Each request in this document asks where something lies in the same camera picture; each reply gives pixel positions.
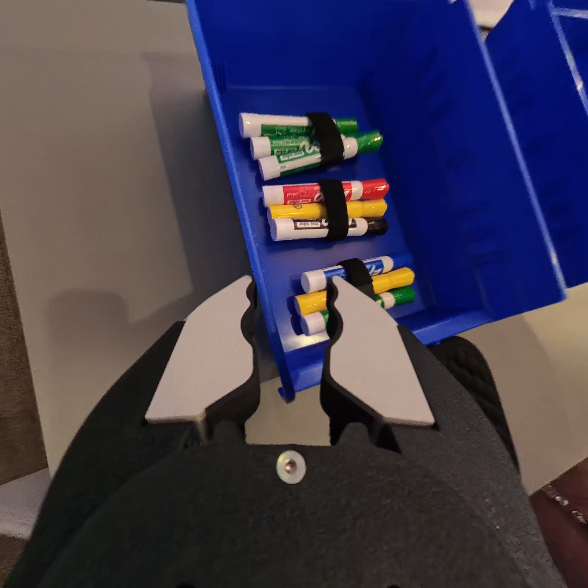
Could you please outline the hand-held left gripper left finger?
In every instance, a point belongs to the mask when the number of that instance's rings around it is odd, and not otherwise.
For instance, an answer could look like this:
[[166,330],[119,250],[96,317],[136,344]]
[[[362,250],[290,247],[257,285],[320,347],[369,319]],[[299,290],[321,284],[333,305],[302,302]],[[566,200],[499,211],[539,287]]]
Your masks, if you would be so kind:
[[261,401],[256,284],[248,275],[222,288],[186,318],[145,413],[149,424],[190,423],[207,443],[230,422],[245,424]]

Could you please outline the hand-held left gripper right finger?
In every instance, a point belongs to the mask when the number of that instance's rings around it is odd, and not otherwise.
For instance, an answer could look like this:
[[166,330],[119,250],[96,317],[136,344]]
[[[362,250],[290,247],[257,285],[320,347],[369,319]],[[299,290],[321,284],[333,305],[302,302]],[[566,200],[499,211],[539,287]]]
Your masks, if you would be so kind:
[[396,321],[340,277],[327,285],[327,343],[320,404],[332,445],[359,423],[371,442],[393,446],[393,426],[431,428],[436,419]]

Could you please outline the blue plastic bin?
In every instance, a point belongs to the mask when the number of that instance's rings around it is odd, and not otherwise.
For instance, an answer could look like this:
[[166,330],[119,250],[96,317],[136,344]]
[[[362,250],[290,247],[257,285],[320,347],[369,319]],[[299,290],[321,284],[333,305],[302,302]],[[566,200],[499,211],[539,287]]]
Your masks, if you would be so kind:
[[587,1],[513,1],[486,48],[567,287],[587,282]]
[[[270,348],[292,401],[319,384],[326,334],[305,337],[299,276],[408,252],[424,344],[559,303],[566,284],[503,93],[466,1],[187,1]],[[276,183],[385,178],[383,236],[274,242],[239,114],[355,118],[383,146]]]

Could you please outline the green dry-erase marker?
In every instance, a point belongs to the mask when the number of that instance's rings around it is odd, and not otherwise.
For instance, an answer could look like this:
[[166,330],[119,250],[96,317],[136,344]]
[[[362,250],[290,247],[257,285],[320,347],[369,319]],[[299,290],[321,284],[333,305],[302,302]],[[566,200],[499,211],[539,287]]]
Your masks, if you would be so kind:
[[[376,295],[376,304],[384,310],[395,306],[412,303],[415,300],[415,291],[410,286],[404,286],[388,290]],[[329,311],[319,311],[301,317],[300,326],[302,333],[306,336],[314,336],[326,332],[329,318]]]
[[[343,159],[353,158],[364,153],[377,152],[383,144],[383,136],[371,131],[357,136],[341,136]],[[320,152],[319,142],[309,136],[262,136],[250,138],[250,151],[254,160],[276,156],[286,160],[294,153],[295,157],[313,155]]]
[[267,182],[292,173],[317,168],[321,162],[320,151],[307,152],[300,150],[260,158],[258,165],[262,179]]
[[239,132],[242,138],[302,137],[315,133],[308,116],[270,115],[241,112],[239,114]]

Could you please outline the yellow marker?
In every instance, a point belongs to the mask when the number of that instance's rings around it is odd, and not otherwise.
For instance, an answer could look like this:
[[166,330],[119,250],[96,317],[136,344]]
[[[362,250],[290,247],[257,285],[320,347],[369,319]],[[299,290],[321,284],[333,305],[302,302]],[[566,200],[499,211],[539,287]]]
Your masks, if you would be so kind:
[[[349,218],[382,217],[387,210],[384,199],[368,201],[346,201],[346,212]],[[267,209],[268,220],[276,219],[326,219],[327,207],[324,203],[297,205],[273,205]]]
[[[379,295],[385,291],[411,286],[415,274],[411,269],[401,268],[386,274],[377,275],[371,278],[373,291]],[[314,312],[327,310],[327,290],[305,293],[295,297],[294,308],[299,316],[306,316]]]

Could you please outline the blue dry-erase marker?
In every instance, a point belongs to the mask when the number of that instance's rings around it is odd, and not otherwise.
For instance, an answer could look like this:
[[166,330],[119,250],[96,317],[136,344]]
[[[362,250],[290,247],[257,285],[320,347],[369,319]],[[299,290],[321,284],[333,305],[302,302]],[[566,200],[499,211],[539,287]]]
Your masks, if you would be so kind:
[[371,259],[349,259],[329,268],[304,272],[300,276],[300,284],[305,293],[317,292],[326,288],[328,280],[340,277],[363,278],[366,273],[369,276],[377,276],[390,272],[396,262],[391,256],[378,256]]

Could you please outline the black woven cloth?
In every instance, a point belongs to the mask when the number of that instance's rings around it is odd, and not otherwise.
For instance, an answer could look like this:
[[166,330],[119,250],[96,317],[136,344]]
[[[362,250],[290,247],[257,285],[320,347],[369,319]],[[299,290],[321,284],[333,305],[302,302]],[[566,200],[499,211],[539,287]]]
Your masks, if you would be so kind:
[[489,364],[480,350],[467,339],[455,336],[447,340],[447,345],[447,369],[480,406],[496,429],[514,466],[519,468],[516,449]]

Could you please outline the black dry-erase marker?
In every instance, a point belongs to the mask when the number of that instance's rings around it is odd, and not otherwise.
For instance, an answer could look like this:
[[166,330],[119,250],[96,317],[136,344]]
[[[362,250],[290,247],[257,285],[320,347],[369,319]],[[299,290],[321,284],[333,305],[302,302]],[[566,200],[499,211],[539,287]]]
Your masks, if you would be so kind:
[[327,219],[273,219],[269,221],[270,236],[273,241],[302,239],[343,240],[347,237],[381,236],[389,228],[382,217],[349,218],[346,227],[329,229]]

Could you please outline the red dry-erase marker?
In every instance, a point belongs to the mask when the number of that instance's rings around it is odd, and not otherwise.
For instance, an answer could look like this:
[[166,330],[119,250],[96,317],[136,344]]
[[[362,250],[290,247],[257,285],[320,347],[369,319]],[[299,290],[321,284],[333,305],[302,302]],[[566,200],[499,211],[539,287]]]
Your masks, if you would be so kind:
[[[347,201],[383,199],[390,185],[385,179],[336,181],[343,189]],[[262,202],[268,208],[275,205],[302,205],[323,202],[318,182],[269,185],[262,187]]]

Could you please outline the person's maroon clothing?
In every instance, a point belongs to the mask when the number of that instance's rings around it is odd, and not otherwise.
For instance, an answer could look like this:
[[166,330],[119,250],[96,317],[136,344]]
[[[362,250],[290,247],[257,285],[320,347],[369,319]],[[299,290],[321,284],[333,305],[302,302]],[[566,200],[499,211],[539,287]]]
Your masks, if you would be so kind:
[[587,477],[568,472],[530,497],[543,539],[568,587],[587,587]]

